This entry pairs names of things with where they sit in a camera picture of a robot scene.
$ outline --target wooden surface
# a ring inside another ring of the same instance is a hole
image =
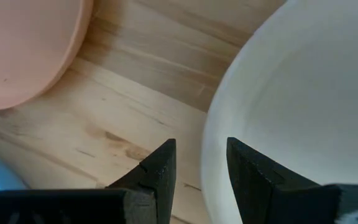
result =
[[[104,187],[177,139],[172,223],[208,223],[201,134],[227,67],[282,0],[101,0],[41,97],[0,111],[0,158],[32,188]]]

